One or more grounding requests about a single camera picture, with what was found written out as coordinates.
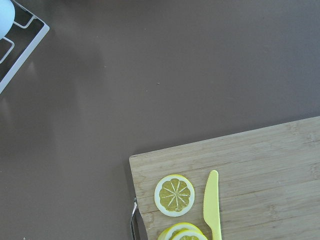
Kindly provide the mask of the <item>lemon slice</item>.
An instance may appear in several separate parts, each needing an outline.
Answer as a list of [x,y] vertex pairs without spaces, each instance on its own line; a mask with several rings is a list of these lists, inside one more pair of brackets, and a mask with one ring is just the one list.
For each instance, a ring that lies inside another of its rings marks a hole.
[[163,230],[158,240],[207,240],[207,237],[195,225],[180,222]]
[[192,183],[180,174],[163,177],[154,190],[154,202],[158,210],[168,217],[186,214],[195,201]]

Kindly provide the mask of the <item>light blue cup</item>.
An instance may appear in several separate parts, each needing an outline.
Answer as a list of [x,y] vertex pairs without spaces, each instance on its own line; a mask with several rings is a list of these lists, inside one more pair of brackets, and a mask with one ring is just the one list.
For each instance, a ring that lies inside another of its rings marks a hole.
[[0,0],[0,39],[10,31],[15,20],[15,7],[11,0]]

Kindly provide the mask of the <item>bamboo cutting board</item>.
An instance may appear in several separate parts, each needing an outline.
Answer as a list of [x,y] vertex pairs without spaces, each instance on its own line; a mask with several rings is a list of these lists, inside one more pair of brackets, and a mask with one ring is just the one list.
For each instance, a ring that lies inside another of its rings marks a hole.
[[[225,240],[317,240],[320,237],[320,119],[311,117],[129,159],[137,205],[148,239],[179,222],[212,232],[203,219],[210,171],[219,175],[219,209]],[[188,213],[169,217],[154,192],[165,176],[186,177],[195,190]]]

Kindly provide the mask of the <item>lemon slice upper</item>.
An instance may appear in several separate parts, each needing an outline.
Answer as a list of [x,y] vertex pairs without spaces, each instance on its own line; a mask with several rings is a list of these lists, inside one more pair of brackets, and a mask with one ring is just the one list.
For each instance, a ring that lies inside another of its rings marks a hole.
[[207,237],[195,225],[180,222],[163,230],[158,240],[207,240]]

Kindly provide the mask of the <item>yellow plastic knife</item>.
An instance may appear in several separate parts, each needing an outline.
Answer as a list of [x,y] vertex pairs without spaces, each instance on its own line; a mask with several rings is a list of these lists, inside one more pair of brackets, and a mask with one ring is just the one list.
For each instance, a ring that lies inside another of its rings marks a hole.
[[219,173],[209,173],[203,196],[203,219],[212,231],[213,240],[222,240],[220,206],[219,206]]

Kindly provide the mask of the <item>lemon slice lower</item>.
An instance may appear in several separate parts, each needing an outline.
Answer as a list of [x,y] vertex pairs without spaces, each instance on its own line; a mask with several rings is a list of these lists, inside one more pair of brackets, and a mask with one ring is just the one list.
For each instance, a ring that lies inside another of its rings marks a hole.
[[163,177],[154,190],[154,202],[158,210],[168,217],[186,214],[195,201],[192,183],[180,174]]

